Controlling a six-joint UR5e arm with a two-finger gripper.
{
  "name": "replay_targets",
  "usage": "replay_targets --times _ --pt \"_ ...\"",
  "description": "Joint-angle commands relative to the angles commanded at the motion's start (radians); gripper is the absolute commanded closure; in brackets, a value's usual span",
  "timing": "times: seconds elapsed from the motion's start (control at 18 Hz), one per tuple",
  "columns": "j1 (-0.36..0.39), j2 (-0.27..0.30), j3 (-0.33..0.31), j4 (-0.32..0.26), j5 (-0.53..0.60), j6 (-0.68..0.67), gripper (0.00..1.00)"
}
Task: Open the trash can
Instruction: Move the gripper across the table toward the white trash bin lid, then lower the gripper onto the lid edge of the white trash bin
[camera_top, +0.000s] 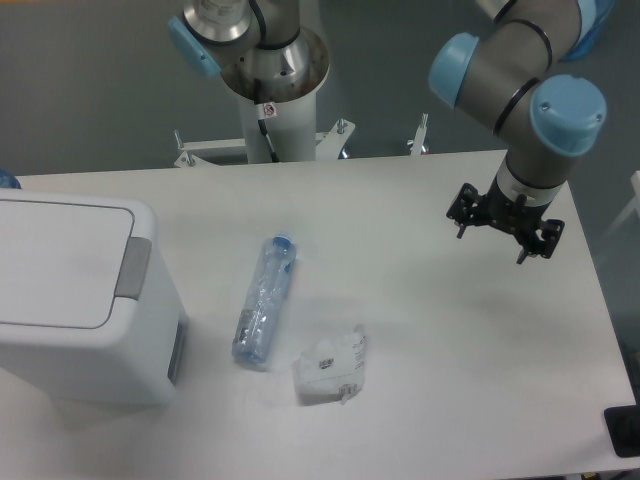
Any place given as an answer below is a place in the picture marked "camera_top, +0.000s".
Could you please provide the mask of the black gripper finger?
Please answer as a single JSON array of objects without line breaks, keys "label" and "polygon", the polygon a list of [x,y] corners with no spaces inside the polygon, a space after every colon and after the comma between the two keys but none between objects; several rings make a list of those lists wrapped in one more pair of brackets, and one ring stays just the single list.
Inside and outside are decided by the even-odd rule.
[{"label": "black gripper finger", "polygon": [[473,185],[464,183],[447,210],[446,217],[457,226],[457,239],[461,239],[470,226],[489,225],[492,218],[487,195],[481,195]]},{"label": "black gripper finger", "polygon": [[520,228],[515,239],[521,246],[516,263],[521,265],[527,258],[541,256],[549,259],[558,245],[565,222],[559,219],[539,219],[535,224]]}]

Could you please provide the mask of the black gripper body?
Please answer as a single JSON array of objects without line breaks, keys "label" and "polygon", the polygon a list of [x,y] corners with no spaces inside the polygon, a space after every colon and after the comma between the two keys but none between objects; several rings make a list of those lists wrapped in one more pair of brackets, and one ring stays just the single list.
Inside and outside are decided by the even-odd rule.
[{"label": "black gripper body", "polygon": [[501,190],[495,177],[486,196],[487,212],[492,227],[512,235],[516,240],[547,240],[542,215],[548,204],[531,206],[518,204]]}]

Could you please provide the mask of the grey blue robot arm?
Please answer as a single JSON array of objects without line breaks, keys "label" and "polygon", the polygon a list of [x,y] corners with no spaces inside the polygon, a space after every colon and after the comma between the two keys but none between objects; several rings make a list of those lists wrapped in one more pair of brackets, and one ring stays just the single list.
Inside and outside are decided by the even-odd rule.
[{"label": "grey blue robot arm", "polygon": [[[591,82],[551,68],[584,56],[612,7],[485,1],[495,31],[486,39],[457,34],[435,56],[431,91],[507,145],[489,190],[465,184],[453,200],[447,215],[460,230],[488,226],[512,236],[522,258],[552,256],[564,224],[545,211],[594,145],[607,105]],[[221,77],[237,97],[250,162],[319,158],[315,95],[329,60],[301,25],[298,2],[191,1],[168,33],[193,70]]]}]

